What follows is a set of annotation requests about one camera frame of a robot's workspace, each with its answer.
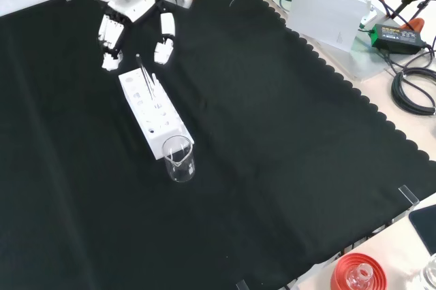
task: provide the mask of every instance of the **white robotic arm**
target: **white robotic arm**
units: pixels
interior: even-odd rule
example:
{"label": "white robotic arm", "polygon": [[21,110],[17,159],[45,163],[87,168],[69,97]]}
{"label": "white robotic arm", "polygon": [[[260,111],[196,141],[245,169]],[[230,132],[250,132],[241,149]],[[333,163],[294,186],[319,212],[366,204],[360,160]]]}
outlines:
{"label": "white robotic arm", "polygon": [[[123,38],[129,29],[140,18],[146,16],[161,0],[100,0],[107,3],[106,13],[103,15],[99,28],[98,40],[104,51],[103,68],[108,71],[116,69],[123,59],[121,46]],[[189,8],[192,0],[166,0]],[[176,34],[174,17],[161,11],[161,32],[163,41],[157,43],[155,49],[155,62],[165,64],[168,62]]]}

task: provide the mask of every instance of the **power adapter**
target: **power adapter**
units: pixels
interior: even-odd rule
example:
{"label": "power adapter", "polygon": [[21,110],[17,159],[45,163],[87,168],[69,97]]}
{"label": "power adapter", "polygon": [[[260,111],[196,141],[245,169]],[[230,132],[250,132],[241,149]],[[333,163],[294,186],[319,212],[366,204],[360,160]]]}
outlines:
{"label": "power adapter", "polygon": [[391,54],[416,54],[426,46],[420,33],[399,27],[376,24],[369,37],[372,47]]}

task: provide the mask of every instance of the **test tube rack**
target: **test tube rack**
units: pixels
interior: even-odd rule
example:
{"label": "test tube rack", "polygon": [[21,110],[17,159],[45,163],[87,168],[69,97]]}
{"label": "test tube rack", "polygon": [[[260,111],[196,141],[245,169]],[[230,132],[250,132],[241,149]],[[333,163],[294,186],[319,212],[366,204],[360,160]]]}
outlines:
{"label": "test tube rack", "polygon": [[163,157],[162,145],[175,135],[193,143],[185,124],[155,74],[150,78],[141,69],[119,76],[124,95],[156,159]]}

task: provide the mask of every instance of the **black tablecloth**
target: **black tablecloth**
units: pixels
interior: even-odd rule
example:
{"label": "black tablecloth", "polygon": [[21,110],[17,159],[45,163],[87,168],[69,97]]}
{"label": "black tablecloth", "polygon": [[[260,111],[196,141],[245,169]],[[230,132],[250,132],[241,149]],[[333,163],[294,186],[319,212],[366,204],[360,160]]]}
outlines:
{"label": "black tablecloth", "polygon": [[155,12],[118,73],[139,52],[161,80],[196,141],[186,184],[100,68],[94,0],[0,19],[2,289],[278,289],[404,211],[399,186],[436,191],[428,155],[262,0],[170,9],[171,62]]}

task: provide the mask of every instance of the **glass beaker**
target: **glass beaker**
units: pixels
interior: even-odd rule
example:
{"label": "glass beaker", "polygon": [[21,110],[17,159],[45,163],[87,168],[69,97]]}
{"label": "glass beaker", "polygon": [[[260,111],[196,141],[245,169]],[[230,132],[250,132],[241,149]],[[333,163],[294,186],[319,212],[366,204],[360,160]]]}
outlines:
{"label": "glass beaker", "polygon": [[422,289],[435,290],[436,289],[436,254],[434,254],[426,267],[421,270],[420,281]]}
{"label": "glass beaker", "polygon": [[360,264],[351,268],[347,275],[347,284],[351,290],[368,290],[374,282],[373,268],[369,264]]}
{"label": "glass beaker", "polygon": [[168,138],[162,145],[166,170],[176,182],[191,180],[196,172],[191,140],[182,135]]}

